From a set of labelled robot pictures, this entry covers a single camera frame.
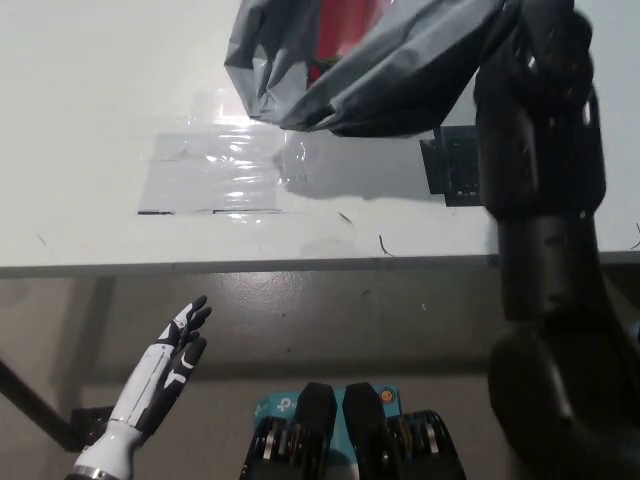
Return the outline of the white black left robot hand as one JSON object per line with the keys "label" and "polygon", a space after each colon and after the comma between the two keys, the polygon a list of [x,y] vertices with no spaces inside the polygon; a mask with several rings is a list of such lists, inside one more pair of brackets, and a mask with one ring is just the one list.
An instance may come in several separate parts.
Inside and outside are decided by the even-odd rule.
{"label": "white black left robot hand", "polygon": [[207,340],[199,328],[211,313],[202,295],[169,321],[129,376],[110,421],[123,423],[145,438],[155,433],[202,357]]}

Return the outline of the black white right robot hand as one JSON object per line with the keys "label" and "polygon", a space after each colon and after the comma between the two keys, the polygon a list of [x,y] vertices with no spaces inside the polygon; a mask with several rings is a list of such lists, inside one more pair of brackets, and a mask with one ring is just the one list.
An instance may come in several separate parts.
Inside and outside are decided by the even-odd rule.
{"label": "black white right robot hand", "polygon": [[566,78],[593,76],[592,26],[573,0],[523,1],[520,25],[541,71]]}

